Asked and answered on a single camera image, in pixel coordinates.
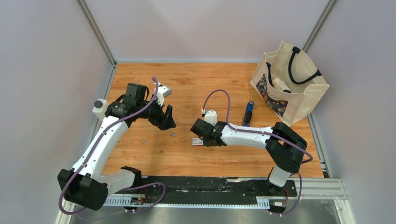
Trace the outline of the red white staple box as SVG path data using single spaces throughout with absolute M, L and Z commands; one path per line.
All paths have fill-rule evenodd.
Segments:
M 192 146 L 203 146 L 204 141 L 200 138 L 192 138 Z

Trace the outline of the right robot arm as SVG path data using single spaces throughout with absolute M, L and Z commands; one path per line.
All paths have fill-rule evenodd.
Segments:
M 197 119 L 190 129 L 206 147 L 248 146 L 266 150 L 275 165 L 266 183 L 267 191 L 276 196 L 285 189 L 287 179 L 299 172 L 300 166 L 312 156 L 306 151 L 307 141 L 285 123 L 270 127 L 244 127 L 218 121 L 210 124 Z

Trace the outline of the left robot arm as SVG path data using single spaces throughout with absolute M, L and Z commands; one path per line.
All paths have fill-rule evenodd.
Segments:
M 106 176 L 102 176 L 102 171 L 117 142 L 137 119 L 147 119 L 160 130 L 176 127 L 172 106 L 163 109 L 164 100 L 172 90 L 156 78 L 153 81 L 156 85 L 153 93 L 147 86 L 129 83 L 125 94 L 113 102 L 95 101 L 93 113 L 101 121 L 100 129 L 72 168 L 62 169 L 57 176 L 62 191 L 58 205 L 63 213 L 72 214 L 62 207 L 63 200 L 97 211 L 108 196 L 121 190 L 135 194 L 144 187 L 141 171 L 136 168 L 123 166 Z

